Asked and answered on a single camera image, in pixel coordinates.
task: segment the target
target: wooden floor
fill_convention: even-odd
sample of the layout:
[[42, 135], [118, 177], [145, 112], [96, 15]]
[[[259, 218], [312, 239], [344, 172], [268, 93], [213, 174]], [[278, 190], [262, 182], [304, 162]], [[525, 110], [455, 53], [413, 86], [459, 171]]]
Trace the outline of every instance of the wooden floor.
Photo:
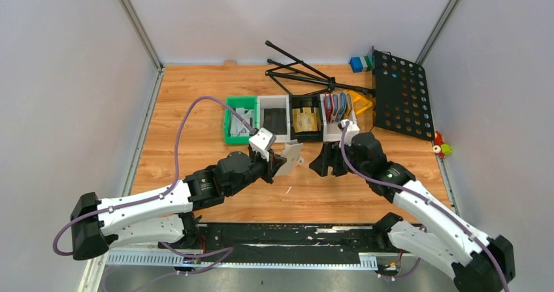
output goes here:
[[[132, 193], [168, 185], [174, 176], [173, 147], [180, 121], [194, 99], [211, 95], [222, 100], [228, 96], [284, 95], [269, 77], [266, 65], [190, 65], [167, 67], [154, 116], [148, 130]], [[373, 85], [367, 73], [352, 73], [349, 65], [320, 65], [317, 68], [337, 82], [358, 86]], [[293, 93], [307, 93], [319, 86], [288, 82]], [[370, 111], [358, 117], [362, 131], [372, 125]], [[185, 124], [179, 147], [180, 174], [184, 177], [213, 165], [229, 152], [247, 152], [246, 145], [227, 146], [223, 142], [223, 108], [212, 101], [201, 101]], [[389, 160], [411, 170], [427, 189], [444, 204], [446, 190], [431, 150], [431, 144], [406, 135], [374, 128]], [[281, 152], [282, 144], [274, 150]], [[303, 166], [289, 176], [276, 177], [272, 185], [262, 180], [252, 184], [225, 203], [198, 211], [203, 221], [265, 222], [375, 222], [388, 212], [396, 212], [415, 221], [403, 210], [389, 204], [353, 174], [320, 178], [308, 168], [321, 150], [321, 143], [304, 145]]]

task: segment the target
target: yellow object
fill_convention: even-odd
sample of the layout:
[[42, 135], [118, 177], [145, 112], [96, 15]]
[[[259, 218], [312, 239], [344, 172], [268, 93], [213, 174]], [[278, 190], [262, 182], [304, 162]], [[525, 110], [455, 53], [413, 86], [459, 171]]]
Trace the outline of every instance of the yellow object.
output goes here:
[[371, 108], [373, 106], [373, 102], [370, 101], [369, 99], [363, 97], [362, 95], [358, 94], [357, 92], [355, 91], [345, 91], [346, 93], [349, 93], [350, 96], [352, 97], [352, 104], [354, 104], [355, 102], [357, 101], [360, 101], [362, 102], [362, 107], [361, 108], [358, 108], [356, 110], [356, 115], [358, 114], [361, 114], [362, 112], [368, 110], [369, 108]]
[[321, 129], [317, 108], [304, 107], [293, 109], [293, 126], [296, 133], [313, 132]]

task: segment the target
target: green plastic tray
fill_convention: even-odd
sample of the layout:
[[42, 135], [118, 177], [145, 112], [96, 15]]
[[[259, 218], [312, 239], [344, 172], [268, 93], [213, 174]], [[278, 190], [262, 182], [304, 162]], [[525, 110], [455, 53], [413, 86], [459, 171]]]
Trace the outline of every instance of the green plastic tray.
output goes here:
[[[231, 108], [246, 108], [254, 110], [254, 125], [258, 127], [257, 122], [257, 103], [258, 97], [256, 96], [243, 96], [243, 97], [227, 97], [225, 101]], [[250, 136], [245, 137], [232, 137], [229, 130], [231, 128], [231, 113], [225, 109], [225, 117], [223, 119], [223, 136], [225, 137], [225, 143], [229, 145], [248, 144]]]

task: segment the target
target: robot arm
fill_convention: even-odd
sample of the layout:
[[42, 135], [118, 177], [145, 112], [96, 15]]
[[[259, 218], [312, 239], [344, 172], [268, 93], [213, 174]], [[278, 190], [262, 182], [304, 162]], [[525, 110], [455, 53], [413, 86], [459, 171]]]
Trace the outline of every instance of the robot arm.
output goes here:
[[[355, 123], [342, 121], [341, 126], [345, 128], [344, 148], [351, 165], [363, 175], [381, 182], [376, 184], [368, 181], [371, 190], [409, 212], [430, 231], [424, 233], [403, 221], [400, 216], [388, 213], [375, 224], [385, 246], [410, 251], [436, 266], [452, 278], [459, 291], [498, 292], [502, 289], [499, 275], [476, 242], [478, 239], [498, 261], [506, 281], [513, 279], [513, 246], [508, 240], [501, 235], [493, 239], [455, 214], [454, 220], [445, 216], [443, 211], [450, 212], [449, 209], [433, 197], [410, 171], [388, 161], [381, 144], [372, 133], [359, 133]], [[321, 154], [310, 164], [310, 168], [320, 176], [327, 175], [327, 167], [333, 168], [332, 175], [335, 176], [351, 172], [337, 142], [324, 143]], [[385, 186], [383, 182], [402, 189]], [[406, 190], [423, 195], [426, 201]], [[460, 225], [469, 229], [472, 237]]]
[[[104, 254], [111, 248], [141, 242], [175, 243], [195, 235], [197, 220], [191, 213], [224, 202], [261, 178], [273, 183], [274, 176], [290, 173], [300, 156], [302, 144], [285, 144], [282, 155], [271, 149], [275, 136], [260, 129], [249, 140], [249, 154], [232, 152], [203, 170], [198, 170], [171, 186], [153, 191], [98, 199], [94, 192], [79, 198], [71, 219], [103, 210], [71, 227], [73, 259], [84, 260]], [[152, 201], [141, 200], [152, 197]], [[118, 208], [118, 205], [129, 206]]]

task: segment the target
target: pegboard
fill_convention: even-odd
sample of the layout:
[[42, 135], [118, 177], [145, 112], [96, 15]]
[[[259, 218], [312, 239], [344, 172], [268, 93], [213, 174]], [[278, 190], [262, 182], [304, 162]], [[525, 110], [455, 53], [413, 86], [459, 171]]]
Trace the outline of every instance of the pegboard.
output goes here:
[[375, 126], [434, 139], [425, 69], [411, 61], [375, 50]]

